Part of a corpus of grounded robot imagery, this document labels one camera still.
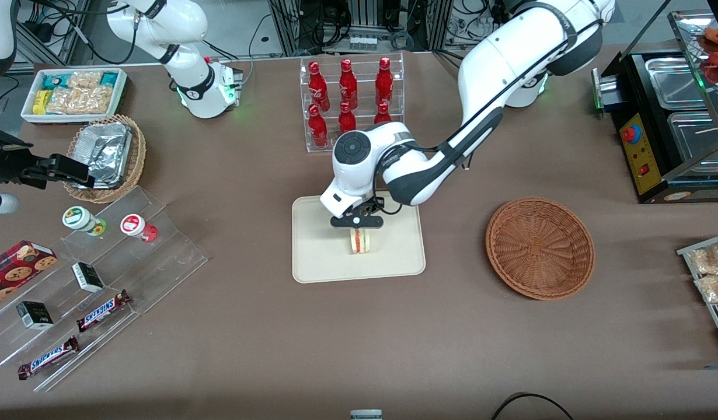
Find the red bottle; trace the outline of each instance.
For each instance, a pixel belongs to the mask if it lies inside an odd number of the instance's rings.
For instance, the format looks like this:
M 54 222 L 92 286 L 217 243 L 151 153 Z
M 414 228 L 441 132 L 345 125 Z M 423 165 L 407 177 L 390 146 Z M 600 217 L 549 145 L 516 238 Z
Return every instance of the red bottle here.
M 341 114 L 338 116 L 338 125 L 341 126 L 341 134 L 346 131 L 357 129 L 357 119 L 351 112 L 351 106 L 347 101 L 341 103 Z
M 313 138 L 315 147 L 324 149 L 327 147 L 327 125 L 325 125 L 325 119 L 320 115 L 320 109 L 316 104 L 310 104 L 308 111 L 310 112 L 310 119 L 308 119 L 310 136 Z
M 385 101 L 391 103 L 393 101 L 393 74 L 391 73 L 391 59 L 388 57 L 380 58 L 380 71 L 377 72 L 375 79 L 375 101 L 377 106 Z
M 386 121 L 393 121 L 391 118 L 391 115 L 388 114 L 388 103 L 383 101 L 379 106 L 377 106 L 377 115 L 375 115 L 375 124 L 377 123 L 384 123 Z
M 327 112 L 330 109 L 330 100 L 327 98 L 327 83 L 320 74 L 320 66 L 317 61 L 311 61 L 308 69 L 310 69 L 310 96 L 313 103 L 316 103 L 323 112 Z
M 338 80 L 338 86 L 341 88 L 341 100 L 347 101 L 351 109 L 356 109 L 359 106 L 357 77 L 351 69 L 351 60 L 348 58 L 341 59 L 341 79 Z

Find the brown tablecloth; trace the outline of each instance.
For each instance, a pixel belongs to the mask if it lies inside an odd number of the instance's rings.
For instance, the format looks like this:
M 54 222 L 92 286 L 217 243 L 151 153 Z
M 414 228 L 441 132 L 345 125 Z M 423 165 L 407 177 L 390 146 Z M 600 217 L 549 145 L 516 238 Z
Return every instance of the brown tablecloth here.
M 405 62 L 407 125 L 437 144 L 461 120 L 455 69 L 429 53 Z M 290 209 L 324 190 L 330 156 L 305 151 L 298 60 L 256 70 L 242 106 L 198 120 L 161 66 L 127 69 L 121 110 L 148 141 L 141 184 L 210 261 L 49 393 L 0 369 L 0 419 L 347 418 L 371 407 L 388 420 L 488 418 L 517 391 L 583 419 L 718 418 L 718 372 L 700 370 L 718 362 L 718 334 L 674 252 L 718 235 L 718 204 L 636 203 L 610 120 L 590 114 L 587 69 L 506 111 L 472 169 L 420 207 L 423 274 L 313 285 L 291 276 Z M 75 131 L 25 123 L 21 136 L 48 154 Z M 79 202 L 62 185 L 4 191 L 21 208 L 0 216 L 0 252 L 68 234 L 60 215 Z M 488 219 L 530 195 L 567 205 L 593 236 L 596 269 L 575 297 L 521 297 L 487 261 Z M 501 418 L 516 414 L 557 417 L 519 401 Z

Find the cookie box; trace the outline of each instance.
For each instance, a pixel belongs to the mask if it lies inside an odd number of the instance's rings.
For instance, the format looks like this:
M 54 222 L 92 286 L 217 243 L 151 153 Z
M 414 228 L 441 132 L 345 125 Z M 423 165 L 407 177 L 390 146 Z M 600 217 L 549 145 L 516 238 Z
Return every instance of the cookie box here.
M 113 95 L 110 96 L 110 103 L 107 107 L 105 114 L 34 114 L 33 105 L 34 100 L 38 96 L 38 92 L 43 89 L 45 79 L 50 75 L 55 75 L 57 72 L 64 71 L 66 74 L 70 74 L 74 71 L 91 71 L 91 72 L 105 72 L 106 74 L 118 74 L 118 78 L 114 83 Z M 118 67 L 81 67 L 74 69 L 47 69 L 40 70 L 34 75 L 32 86 L 30 87 L 30 93 L 27 94 L 25 99 L 25 106 L 22 107 L 22 118 L 31 122 L 34 125 L 63 125 L 63 124 L 79 124 L 90 121 L 99 120 L 100 118 L 111 117 L 116 113 L 118 105 L 120 104 L 121 97 L 123 96 L 123 89 L 125 87 L 127 75 L 122 69 Z
M 0 255 L 0 300 L 25 285 L 58 258 L 50 248 L 20 241 Z

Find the beige tray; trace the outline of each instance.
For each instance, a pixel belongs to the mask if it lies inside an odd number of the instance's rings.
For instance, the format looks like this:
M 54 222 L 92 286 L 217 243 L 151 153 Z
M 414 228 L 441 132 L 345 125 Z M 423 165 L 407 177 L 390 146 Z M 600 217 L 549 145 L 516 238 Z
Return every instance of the beige tray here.
M 380 192 L 386 205 L 398 204 Z M 378 277 L 415 276 L 426 267 L 417 207 L 384 216 L 385 226 L 369 229 L 370 252 L 351 253 L 349 229 L 330 225 L 320 197 L 301 197 L 292 204 L 292 276 L 302 284 Z

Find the wicker basket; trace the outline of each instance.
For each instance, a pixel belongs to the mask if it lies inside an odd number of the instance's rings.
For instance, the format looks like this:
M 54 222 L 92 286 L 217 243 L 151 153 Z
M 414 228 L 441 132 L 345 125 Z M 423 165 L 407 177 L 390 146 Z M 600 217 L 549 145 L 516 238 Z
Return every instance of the wicker basket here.
M 486 253 L 504 282 L 538 300 L 570 297 L 590 279 L 590 233 L 569 209 L 539 197 L 506 202 L 486 229 Z
M 135 124 L 132 119 L 125 117 L 124 115 L 113 115 L 112 117 L 92 121 L 89 125 L 117 122 L 125 123 L 133 130 L 133 138 L 130 143 L 124 183 L 121 184 L 119 188 L 114 190 L 82 190 L 71 187 L 67 183 L 63 183 L 63 186 L 68 191 L 68 194 L 70 194 L 73 198 L 80 199 L 82 201 L 94 202 L 95 204 L 105 204 L 123 197 L 128 193 L 128 191 L 131 191 L 133 187 L 138 184 L 138 179 L 141 178 L 141 173 L 144 169 L 144 159 L 146 158 L 146 140 L 144 139 L 144 133 L 138 129 L 138 125 Z M 76 139 L 79 138 L 79 133 L 81 133 L 81 130 L 74 135 L 74 141 L 72 141 L 71 145 L 68 147 L 69 156 L 74 153 L 74 146 L 76 146 Z

